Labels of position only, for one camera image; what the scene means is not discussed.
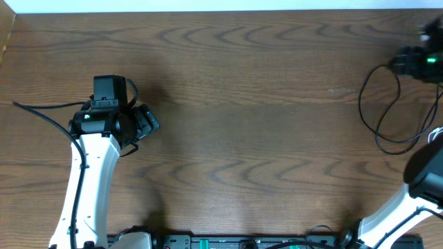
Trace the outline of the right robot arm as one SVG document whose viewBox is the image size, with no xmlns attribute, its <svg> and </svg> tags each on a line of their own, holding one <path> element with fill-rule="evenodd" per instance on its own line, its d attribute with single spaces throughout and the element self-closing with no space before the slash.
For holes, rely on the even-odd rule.
<svg viewBox="0 0 443 249">
<path fill-rule="evenodd" d="M 403 47 L 387 64 L 395 78 L 407 75 L 436 86 L 442 98 L 442 18 L 426 24 L 420 34 L 423 46 Z M 438 110 L 433 103 L 419 133 L 407 142 L 414 147 L 423 133 L 427 143 L 408 161 L 400 189 L 375 213 L 343 233 L 337 248 L 391 248 L 411 228 L 430 216 L 442 218 L 442 128 L 429 127 Z"/>
</svg>

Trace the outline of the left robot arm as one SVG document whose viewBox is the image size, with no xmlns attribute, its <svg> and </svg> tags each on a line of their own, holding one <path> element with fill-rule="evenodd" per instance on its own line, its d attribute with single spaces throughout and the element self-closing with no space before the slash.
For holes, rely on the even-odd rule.
<svg viewBox="0 0 443 249">
<path fill-rule="evenodd" d="M 159 129 L 146 104 L 127 97 L 123 76 L 93 79 L 93 96 L 69 122 L 72 161 L 62 214 L 49 248 L 107 248 L 111 181 L 122 149 Z"/>
</svg>

